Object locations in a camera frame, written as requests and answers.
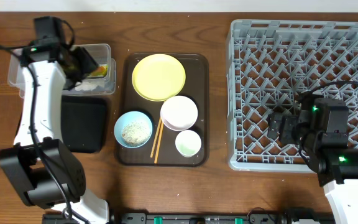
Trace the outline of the rice food scraps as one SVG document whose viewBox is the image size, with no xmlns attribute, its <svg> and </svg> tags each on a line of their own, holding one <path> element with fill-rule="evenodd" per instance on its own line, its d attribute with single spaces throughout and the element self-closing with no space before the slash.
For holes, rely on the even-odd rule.
<svg viewBox="0 0 358 224">
<path fill-rule="evenodd" d="M 137 147 L 145 143 L 149 139 L 150 134 L 151 129 L 149 125 L 145 121 L 138 120 L 124 126 L 121 137 L 127 145 Z"/>
</svg>

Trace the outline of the small white cup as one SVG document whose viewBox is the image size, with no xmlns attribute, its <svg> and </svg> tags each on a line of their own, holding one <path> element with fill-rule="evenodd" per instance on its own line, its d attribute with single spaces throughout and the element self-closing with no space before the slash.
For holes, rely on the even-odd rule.
<svg viewBox="0 0 358 224">
<path fill-rule="evenodd" d="M 201 138 L 192 130 L 180 132 L 175 139 L 175 147 L 183 157 L 193 157 L 201 149 Z"/>
</svg>

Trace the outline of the light blue bowl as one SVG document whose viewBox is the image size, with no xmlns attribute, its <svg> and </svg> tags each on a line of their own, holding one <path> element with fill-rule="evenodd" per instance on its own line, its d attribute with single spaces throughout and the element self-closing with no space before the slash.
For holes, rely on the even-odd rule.
<svg viewBox="0 0 358 224">
<path fill-rule="evenodd" d="M 129 146 L 123 141 L 123 138 L 121 137 L 121 133 L 122 133 L 122 130 L 124 129 L 124 126 L 128 125 L 129 123 L 131 123 L 133 121 L 138 121 L 138 120 L 145 121 L 149 125 L 149 128 L 151 129 L 151 134 L 150 134 L 150 137 L 151 137 L 152 131 L 153 131 L 153 125 L 152 125 L 150 118 L 146 114 L 144 114 L 140 111 L 130 111 L 130 112 L 124 113 L 122 116 L 120 116 L 114 126 L 114 136 L 116 138 L 116 141 L 121 146 L 126 147 L 126 148 L 137 148 L 137 147 L 143 146 L 150 139 L 150 137 L 149 137 L 149 139 L 145 143 L 143 143 L 137 147 Z"/>
</svg>

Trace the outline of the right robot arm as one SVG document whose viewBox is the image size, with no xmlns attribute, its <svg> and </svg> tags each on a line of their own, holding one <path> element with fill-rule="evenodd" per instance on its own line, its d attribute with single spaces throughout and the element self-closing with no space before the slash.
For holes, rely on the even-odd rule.
<svg viewBox="0 0 358 224">
<path fill-rule="evenodd" d="M 358 223 L 358 149 L 349 147 L 345 102 L 306 93 L 298 115 L 269 114 L 267 136 L 296 144 L 331 206 L 336 223 Z"/>
</svg>

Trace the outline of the wooden chopstick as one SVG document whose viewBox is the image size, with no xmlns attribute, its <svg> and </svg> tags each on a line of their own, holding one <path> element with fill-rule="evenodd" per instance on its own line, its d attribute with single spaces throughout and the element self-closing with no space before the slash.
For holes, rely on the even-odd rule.
<svg viewBox="0 0 358 224">
<path fill-rule="evenodd" d="M 156 130 L 153 145 L 152 145 L 152 150 L 151 150 L 151 153 L 150 153 L 150 158 L 153 158 L 153 156 L 154 156 L 154 151 L 155 151 L 155 147 L 156 147 L 156 144 L 157 144 L 157 139 L 158 139 L 160 128 L 161 128 L 161 123 L 162 123 L 162 120 L 161 120 L 161 118 L 159 118 L 158 125 L 157 125 L 157 130 Z"/>
<path fill-rule="evenodd" d="M 155 151 L 154 151 L 154 163 L 155 164 L 158 161 L 158 155 L 159 155 L 159 150 L 160 150 L 161 141 L 162 141 L 163 127 L 164 127 L 164 124 L 162 122 L 160 132 L 159 132 L 159 136 L 158 136 L 158 139 L 157 139 L 157 144 L 156 144 Z"/>
</svg>

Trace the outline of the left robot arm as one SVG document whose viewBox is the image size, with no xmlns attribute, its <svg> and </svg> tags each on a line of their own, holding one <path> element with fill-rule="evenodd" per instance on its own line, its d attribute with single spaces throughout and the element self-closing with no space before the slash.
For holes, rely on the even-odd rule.
<svg viewBox="0 0 358 224">
<path fill-rule="evenodd" d="M 24 104 L 14 144 L 0 166 L 22 203 L 59 211 L 62 223 L 107 223 L 107 201 L 86 186 L 81 162 L 63 142 L 62 93 L 98 68 L 85 45 L 35 44 L 11 51 L 21 66 Z"/>
</svg>

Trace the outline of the green snack wrapper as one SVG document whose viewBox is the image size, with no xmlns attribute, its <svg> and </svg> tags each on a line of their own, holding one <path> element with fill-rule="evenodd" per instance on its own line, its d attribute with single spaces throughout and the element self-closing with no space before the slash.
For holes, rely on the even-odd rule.
<svg viewBox="0 0 358 224">
<path fill-rule="evenodd" d="M 108 65 L 102 64 L 95 71 L 91 72 L 87 78 L 103 78 L 107 75 Z"/>
</svg>

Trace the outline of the white tissue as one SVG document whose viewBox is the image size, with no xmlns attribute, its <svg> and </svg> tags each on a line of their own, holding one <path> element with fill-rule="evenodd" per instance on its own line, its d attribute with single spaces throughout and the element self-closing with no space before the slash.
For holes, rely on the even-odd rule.
<svg viewBox="0 0 358 224">
<path fill-rule="evenodd" d="M 99 87 L 99 82 L 82 82 L 77 85 L 75 91 L 93 91 Z"/>
</svg>

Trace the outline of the pink white bowl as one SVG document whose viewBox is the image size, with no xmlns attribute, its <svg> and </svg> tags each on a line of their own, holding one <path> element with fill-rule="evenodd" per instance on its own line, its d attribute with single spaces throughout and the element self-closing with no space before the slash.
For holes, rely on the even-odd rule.
<svg viewBox="0 0 358 224">
<path fill-rule="evenodd" d="M 186 96 L 173 96 L 163 103 L 160 117 L 168 129 L 184 131 L 196 123 L 198 108 L 195 102 Z"/>
</svg>

